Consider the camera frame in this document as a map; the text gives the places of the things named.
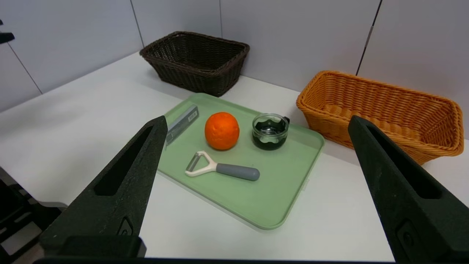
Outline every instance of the orange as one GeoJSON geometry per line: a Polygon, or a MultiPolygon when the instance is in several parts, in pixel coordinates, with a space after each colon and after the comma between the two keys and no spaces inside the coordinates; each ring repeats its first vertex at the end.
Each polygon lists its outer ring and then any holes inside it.
{"type": "Polygon", "coordinates": [[[232,148],[239,138],[238,121],[227,112],[213,114],[205,123],[205,138],[214,149],[232,148]]]}

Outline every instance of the gray peeler handle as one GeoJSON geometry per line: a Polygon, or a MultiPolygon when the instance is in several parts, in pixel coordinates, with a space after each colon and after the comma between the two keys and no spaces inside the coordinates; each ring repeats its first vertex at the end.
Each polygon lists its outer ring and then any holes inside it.
{"type": "Polygon", "coordinates": [[[261,174],[258,169],[222,163],[217,164],[216,172],[248,180],[257,180],[261,174]]]}

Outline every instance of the brown wicker basket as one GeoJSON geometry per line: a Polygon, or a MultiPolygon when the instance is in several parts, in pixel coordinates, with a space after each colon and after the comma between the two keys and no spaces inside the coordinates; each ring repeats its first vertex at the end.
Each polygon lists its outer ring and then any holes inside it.
{"type": "Polygon", "coordinates": [[[454,101],[336,71],[319,72],[296,101],[310,129],[353,148],[348,123],[368,119],[416,162],[464,149],[462,112],[454,101]]]}
{"type": "Polygon", "coordinates": [[[222,96],[238,81],[249,45],[178,31],[140,51],[162,81],[196,92],[222,96]]]}

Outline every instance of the white table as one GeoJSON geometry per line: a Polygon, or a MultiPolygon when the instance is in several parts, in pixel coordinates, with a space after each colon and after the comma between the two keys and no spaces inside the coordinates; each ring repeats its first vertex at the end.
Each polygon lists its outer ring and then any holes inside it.
{"type": "MultiPolygon", "coordinates": [[[[42,204],[67,206],[143,124],[191,94],[133,54],[1,113],[0,166],[42,204]]],[[[222,98],[306,126],[298,94],[241,76],[222,98]]],[[[424,166],[466,205],[468,156],[424,166]]],[[[354,151],[330,141],[281,227],[253,228],[157,174],[140,236],[146,256],[393,260],[354,151]]]]}

